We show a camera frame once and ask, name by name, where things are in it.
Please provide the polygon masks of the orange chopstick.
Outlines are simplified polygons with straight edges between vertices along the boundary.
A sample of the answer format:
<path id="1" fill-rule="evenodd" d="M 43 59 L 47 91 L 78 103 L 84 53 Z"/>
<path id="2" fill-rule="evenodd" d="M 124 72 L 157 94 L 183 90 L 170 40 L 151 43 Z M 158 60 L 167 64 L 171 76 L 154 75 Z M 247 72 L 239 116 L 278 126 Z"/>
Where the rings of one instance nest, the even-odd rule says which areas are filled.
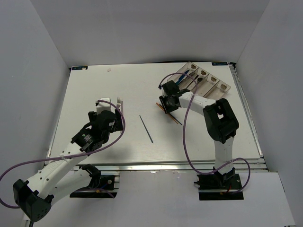
<path id="1" fill-rule="evenodd" d="M 162 107 L 162 105 L 160 105 L 159 103 L 156 102 L 156 105 L 165 113 L 164 108 Z M 179 124 L 179 122 L 177 121 L 177 119 L 172 116 L 171 114 L 167 113 L 166 115 L 168 115 L 176 124 Z"/>

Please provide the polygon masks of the blue knife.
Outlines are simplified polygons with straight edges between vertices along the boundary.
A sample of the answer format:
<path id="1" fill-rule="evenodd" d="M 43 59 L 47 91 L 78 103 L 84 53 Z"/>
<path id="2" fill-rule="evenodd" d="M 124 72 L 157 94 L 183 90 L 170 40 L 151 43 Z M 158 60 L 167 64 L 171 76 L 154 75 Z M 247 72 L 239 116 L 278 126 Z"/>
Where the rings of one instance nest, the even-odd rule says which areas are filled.
<path id="1" fill-rule="evenodd" d="M 184 77 L 185 77 L 185 75 L 182 74 L 182 75 L 178 78 L 178 80 L 177 80 L 177 82 L 176 82 L 176 85 L 179 85 L 179 84 L 182 82 L 182 80 L 184 79 Z"/>

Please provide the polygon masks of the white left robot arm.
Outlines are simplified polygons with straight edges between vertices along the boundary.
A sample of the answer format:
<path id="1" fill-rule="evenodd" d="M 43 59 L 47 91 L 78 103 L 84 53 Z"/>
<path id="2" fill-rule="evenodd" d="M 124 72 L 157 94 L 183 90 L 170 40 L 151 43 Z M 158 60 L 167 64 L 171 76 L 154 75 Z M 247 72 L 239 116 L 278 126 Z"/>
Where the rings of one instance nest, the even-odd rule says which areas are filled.
<path id="1" fill-rule="evenodd" d="M 87 158 L 87 153 L 102 147 L 109 135 L 123 130 L 118 110 L 91 111 L 89 123 L 72 137 L 58 160 L 52 160 L 37 174 L 26 181 L 13 184 L 14 199 L 32 222 L 40 221 L 60 199 L 81 188 L 96 189 L 105 183 L 101 172 L 92 164 L 86 164 L 75 174 L 67 173 Z"/>

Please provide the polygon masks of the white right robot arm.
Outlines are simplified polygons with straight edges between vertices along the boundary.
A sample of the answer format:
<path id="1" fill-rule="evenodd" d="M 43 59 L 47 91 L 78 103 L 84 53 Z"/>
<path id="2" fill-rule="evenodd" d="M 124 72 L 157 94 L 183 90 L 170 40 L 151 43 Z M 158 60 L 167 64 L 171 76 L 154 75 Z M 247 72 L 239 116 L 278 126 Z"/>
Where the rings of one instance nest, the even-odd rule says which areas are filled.
<path id="1" fill-rule="evenodd" d="M 188 89 L 179 89 L 174 81 L 168 81 L 159 85 L 162 95 L 159 100 L 164 112 L 169 114 L 179 108 L 186 108 L 184 117 L 182 141 L 185 156 L 194 171 L 200 175 L 214 175 L 214 184 L 218 188 L 226 188 L 235 175 L 235 168 L 232 160 L 232 146 L 239 122 L 227 99 L 207 99 L 198 96 Z M 204 117 L 206 129 L 214 141 L 215 165 L 213 171 L 202 173 L 192 164 L 185 140 L 186 122 L 189 111 L 192 110 Z"/>

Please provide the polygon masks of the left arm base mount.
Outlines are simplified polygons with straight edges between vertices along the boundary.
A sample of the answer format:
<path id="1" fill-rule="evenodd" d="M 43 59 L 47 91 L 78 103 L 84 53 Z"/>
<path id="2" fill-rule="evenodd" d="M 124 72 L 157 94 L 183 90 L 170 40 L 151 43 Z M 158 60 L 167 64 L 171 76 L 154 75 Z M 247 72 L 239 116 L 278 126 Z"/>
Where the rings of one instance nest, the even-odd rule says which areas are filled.
<path id="1" fill-rule="evenodd" d="M 70 198 L 114 199 L 119 189 L 120 176 L 105 174 L 91 164 L 80 166 L 91 178 L 88 186 L 82 187 L 70 194 Z"/>

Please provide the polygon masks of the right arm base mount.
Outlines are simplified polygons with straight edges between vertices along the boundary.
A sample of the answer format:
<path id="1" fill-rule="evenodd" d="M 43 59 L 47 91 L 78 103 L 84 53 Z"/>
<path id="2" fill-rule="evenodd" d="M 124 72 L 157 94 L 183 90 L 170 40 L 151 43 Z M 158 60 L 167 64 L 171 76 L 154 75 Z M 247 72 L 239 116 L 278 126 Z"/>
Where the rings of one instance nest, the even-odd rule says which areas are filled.
<path id="1" fill-rule="evenodd" d="M 198 188 L 200 201 L 239 201 L 244 200 L 240 176 L 236 174 L 226 183 L 221 184 L 215 175 L 198 175 L 194 185 Z"/>

